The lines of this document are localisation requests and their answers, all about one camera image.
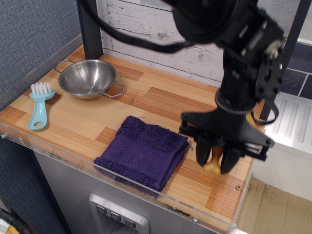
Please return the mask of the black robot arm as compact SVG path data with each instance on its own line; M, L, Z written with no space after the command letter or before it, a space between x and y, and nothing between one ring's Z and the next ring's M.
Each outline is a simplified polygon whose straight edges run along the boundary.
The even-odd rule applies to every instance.
M196 141L196 160L209 173L228 173L246 155L265 160L274 141L255 129L267 121L254 117L264 101L279 114L274 99L281 85L283 30L254 0L170 0L184 42L161 46L174 53L213 43L224 51L224 77L215 94L216 109L181 114L180 131Z

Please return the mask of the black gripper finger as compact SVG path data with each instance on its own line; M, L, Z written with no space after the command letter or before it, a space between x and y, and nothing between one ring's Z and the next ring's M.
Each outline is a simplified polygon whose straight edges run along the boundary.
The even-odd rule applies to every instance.
M196 160L200 166L207 163L214 141L203 134L200 134L196 140Z
M242 144L226 145L221 161L221 173L229 173L238 163L241 157L245 156L245 148Z

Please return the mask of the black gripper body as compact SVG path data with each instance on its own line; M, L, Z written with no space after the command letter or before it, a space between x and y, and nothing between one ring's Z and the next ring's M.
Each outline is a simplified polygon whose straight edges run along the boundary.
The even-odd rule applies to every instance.
M274 141L246 119L246 114L254 109L255 102L238 109L230 105L220 92L216 93L215 102L217 108L213 111L182 113L179 132L193 137L195 141L200 134L206 135L214 141L213 146L223 148L228 144L242 144L246 155L266 160Z

